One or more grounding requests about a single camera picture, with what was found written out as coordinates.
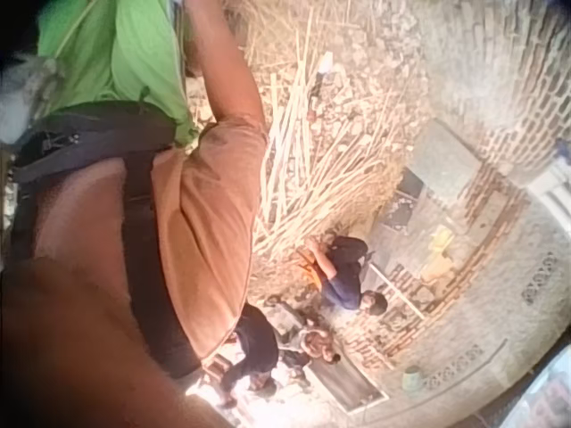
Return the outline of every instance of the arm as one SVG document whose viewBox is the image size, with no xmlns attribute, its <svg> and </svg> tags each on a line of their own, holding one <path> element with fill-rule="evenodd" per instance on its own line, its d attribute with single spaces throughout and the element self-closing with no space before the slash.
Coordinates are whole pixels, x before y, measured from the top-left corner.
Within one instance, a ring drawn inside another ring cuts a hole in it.
<svg viewBox="0 0 571 428">
<path fill-rule="evenodd" d="M 319 267 L 327 277 L 327 279 L 335 278 L 337 275 L 337 269 L 331 262 L 331 260 L 325 255 L 325 253 L 319 248 L 319 243 L 315 238 L 311 238 L 307 242 L 308 248 L 311 250 L 315 256 L 315 261 L 318 263 Z"/>
<path fill-rule="evenodd" d="M 322 338 L 327 339 L 328 337 L 331 336 L 331 333 L 328 332 L 327 330 L 323 329 L 323 328 L 311 328 L 307 330 L 307 333 L 317 333 L 319 334 Z"/>
<path fill-rule="evenodd" d="M 265 123 L 258 88 L 228 28 L 219 0 L 185 0 L 185 4 L 216 120 L 246 116 Z"/>
<path fill-rule="evenodd" d="M 230 367 L 228 371 L 222 375 L 222 379 L 220 380 L 220 388 L 224 392 L 230 393 L 234 389 L 236 382 L 246 376 L 246 358 Z"/>
</svg>

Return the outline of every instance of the dark hair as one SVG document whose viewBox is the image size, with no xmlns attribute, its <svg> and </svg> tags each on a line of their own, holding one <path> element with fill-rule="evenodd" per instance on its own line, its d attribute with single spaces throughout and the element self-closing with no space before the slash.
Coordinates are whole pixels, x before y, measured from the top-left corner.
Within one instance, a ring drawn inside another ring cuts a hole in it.
<svg viewBox="0 0 571 428">
<path fill-rule="evenodd" d="M 383 315 L 386 312 L 389 302 L 386 301 L 386 297 L 380 292 L 372 292 L 373 297 L 375 297 L 375 304 L 368 309 L 369 315 Z"/>
<path fill-rule="evenodd" d="M 276 394 L 277 385 L 273 377 L 269 377 L 264 386 L 256 390 L 254 393 L 261 399 L 269 399 Z"/>
<path fill-rule="evenodd" d="M 339 354 L 335 354 L 331 358 L 331 361 L 327 361 L 326 359 L 324 359 L 324 361 L 330 365 L 337 364 L 339 361 L 341 361 L 341 356 Z"/>
</svg>

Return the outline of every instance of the shoulder strap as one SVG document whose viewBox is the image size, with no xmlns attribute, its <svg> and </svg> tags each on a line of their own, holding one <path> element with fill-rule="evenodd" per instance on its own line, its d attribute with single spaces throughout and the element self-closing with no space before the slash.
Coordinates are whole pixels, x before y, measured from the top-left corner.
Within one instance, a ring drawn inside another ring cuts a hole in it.
<svg viewBox="0 0 571 428">
<path fill-rule="evenodd" d="M 191 374 L 200 360 L 172 307 L 162 273 L 151 172 L 157 152 L 167 148 L 175 123 L 146 103 L 86 103 L 58 111 L 27 131 L 12 169 L 20 185 L 9 261 L 33 257 L 37 197 L 71 172 L 121 157 L 122 239 L 131 310 L 149 353 L 174 379 Z"/>
<path fill-rule="evenodd" d="M 125 163 L 121 232 L 131 310 L 151 356 L 178 379 L 201 363 L 178 321 L 162 272 L 153 206 L 153 156 L 142 152 L 128 156 Z"/>
</svg>

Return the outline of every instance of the black pants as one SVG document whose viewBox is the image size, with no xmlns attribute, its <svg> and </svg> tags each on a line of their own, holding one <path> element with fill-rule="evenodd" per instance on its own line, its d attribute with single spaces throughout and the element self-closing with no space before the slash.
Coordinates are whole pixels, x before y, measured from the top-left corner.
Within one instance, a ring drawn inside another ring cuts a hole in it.
<svg viewBox="0 0 571 428">
<path fill-rule="evenodd" d="M 367 252 L 368 246 L 361 239 L 337 236 L 327 252 L 327 257 L 337 267 L 356 263 L 361 257 L 365 257 Z"/>
</svg>

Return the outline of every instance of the concrete slab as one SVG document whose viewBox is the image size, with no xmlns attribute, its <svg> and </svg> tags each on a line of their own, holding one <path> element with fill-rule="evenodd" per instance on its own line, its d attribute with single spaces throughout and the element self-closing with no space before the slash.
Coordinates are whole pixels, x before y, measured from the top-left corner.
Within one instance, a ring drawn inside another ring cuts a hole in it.
<svg viewBox="0 0 571 428">
<path fill-rule="evenodd" d="M 481 162 L 437 120 L 418 136 L 410 170 L 444 203 L 452 205 L 480 169 Z"/>
</svg>

